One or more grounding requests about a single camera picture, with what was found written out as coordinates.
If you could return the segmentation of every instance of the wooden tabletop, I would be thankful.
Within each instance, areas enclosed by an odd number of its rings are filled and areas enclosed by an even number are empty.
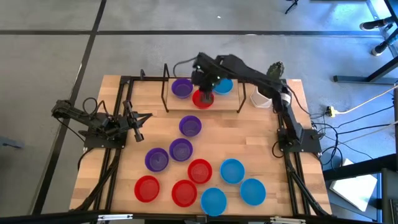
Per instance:
[[[116,75],[105,75],[103,78],[98,100],[105,100],[108,111],[113,110],[119,80],[120,76]],[[307,108],[301,80],[288,80],[287,83],[296,92],[303,107]],[[145,137],[144,141],[135,142],[134,131],[128,134],[117,173],[111,208],[113,212],[202,214],[200,207],[202,193],[207,188],[217,187],[228,199],[223,215],[292,215],[284,160],[275,158],[271,154],[271,146],[277,140],[277,115],[272,109],[258,109],[252,105],[249,97],[254,86],[246,84],[248,99],[240,113],[208,110],[170,110],[167,113],[160,99],[161,86],[162,82],[134,82],[131,98],[134,111],[153,113],[153,117],[149,118],[140,129]],[[242,85],[238,84],[238,87],[242,93]],[[311,128],[310,118],[299,108],[295,100],[292,100],[292,107],[297,121],[304,128]],[[170,158],[166,170],[159,173],[149,171],[144,163],[146,153],[155,147],[162,147],[168,151],[174,139],[183,138],[178,124],[181,118],[188,114],[199,117],[203,125],[199,135],[188,138],[194,148],[192,157],[186,162],[176,162]],[[300,153],[300,155],[306,186],[323,209],[331,213],[319,161],[313,154]],[[93,190],[98,181],[103,156],[104,149],[94,149],[82,160],[70,208],[79,206]],[[172,187],[177,181],[188,179],[188,165],[198,158],[209,161],[213,168],[213,176],[209,182],[197,185],[196,202],[190,207],[181,208],[172,200]],[[256,178],[264,184],[267,197],[263,204],[257,207],[245,204],[239,195],[240,185],[226,184],[221,179],[220,165],[228,158],[235,158],[243,163],[246,170],[245,179]],[[150,203],[142,203],[134,195],[134,185],[144,175],[153,175],[160,182],[159,195]],[[295,187],[298,210],[303,213],[300,191],[297,186]],[[107,192],[106,185],[100,208],[104,207]]]

